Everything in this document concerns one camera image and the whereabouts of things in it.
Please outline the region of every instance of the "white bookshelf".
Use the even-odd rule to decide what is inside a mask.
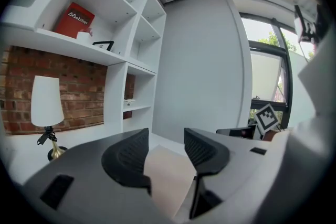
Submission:
[[[113,40],[111,51],[53,32],[71,2],[95,15],[90,25],[92,42]],[[104,124],[116,134],[142,127],[151,130],[165,18],[157,0],[35,0],[31,7],[9,6],[0,34],[7,45],[108,66]],[[123,102],[127,73],[135,75],[136,101],[130,106]],[[132,117],[123,120],[123,113],[128,111],[132,111]]]

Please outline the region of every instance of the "gold lamp base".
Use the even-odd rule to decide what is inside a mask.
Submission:
[[[48,153],[48,160],[52,161],[53,159],[57,159],[60,155],[67,150],[64,146],[58,146],[55,141],[52,141],[53,148]]]

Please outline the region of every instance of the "black window frame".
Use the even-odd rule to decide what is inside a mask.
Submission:
[[[289,58],[289,52],[286,45],[285,37],[280,28],[294,32],[292,27],[284,25],[278,22],[275,18],[269,19],[266,17],[253,15],[249,13],[239,13],[240,17],[243,19],[251,19],[259,22],[270,24],[274,30],[279,43],[279,47],[266,44],[263,42],[249,40],[249,46],[251,51],[259,51],[270,55],[280,56],[282,58],[281,68],[283,69],[284,85],[283,85],[283,94],[285,96],[286,102],[274,102],[266,101],[260,99],[252,99],[250,109],[261,109],[262,107],[270,104],[275,111],[282,111],[282,120],[281,126],[287,128],[290,112],[292,108],[292,99],[293,99],[293,76],[292,76],[292,66]]]

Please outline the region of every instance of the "red box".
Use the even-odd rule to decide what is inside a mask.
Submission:
[[[77,38],[77,33],[88,29],[93,19],[94,14],[76,3],[71,3],[56,25],[54,32]]]

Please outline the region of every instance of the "table lamp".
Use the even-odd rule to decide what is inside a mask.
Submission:
[[[53,144],[48,153],[51,161],[58,158],[66,147],[59,147],[52,125],[64,120],[61,97],[59,93],[59,79],[35,76],[33,92],[31,95],[31,122],[35,126],[44,127],[44,134],[37,140],[38,145],[43,145],[47,138]]]

